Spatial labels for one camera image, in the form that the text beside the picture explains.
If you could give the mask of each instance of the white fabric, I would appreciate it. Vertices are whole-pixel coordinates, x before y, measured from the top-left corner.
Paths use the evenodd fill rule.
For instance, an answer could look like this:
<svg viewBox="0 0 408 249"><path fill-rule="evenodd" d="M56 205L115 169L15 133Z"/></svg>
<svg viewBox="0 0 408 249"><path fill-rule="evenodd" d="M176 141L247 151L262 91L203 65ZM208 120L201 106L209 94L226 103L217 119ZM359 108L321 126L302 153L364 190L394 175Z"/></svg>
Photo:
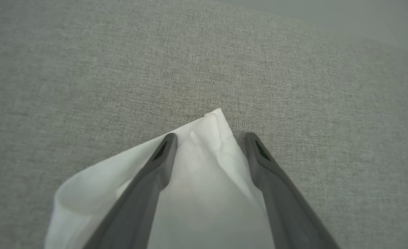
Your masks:
<svg viewBox="0 0 408 249"><path fill-rule="evenodd" d="M172 178L161 192L148 248L274 248L262 193L221 111L172 131ZM95 164L55 194L46 249L82 248L165 135Z"/></svg>

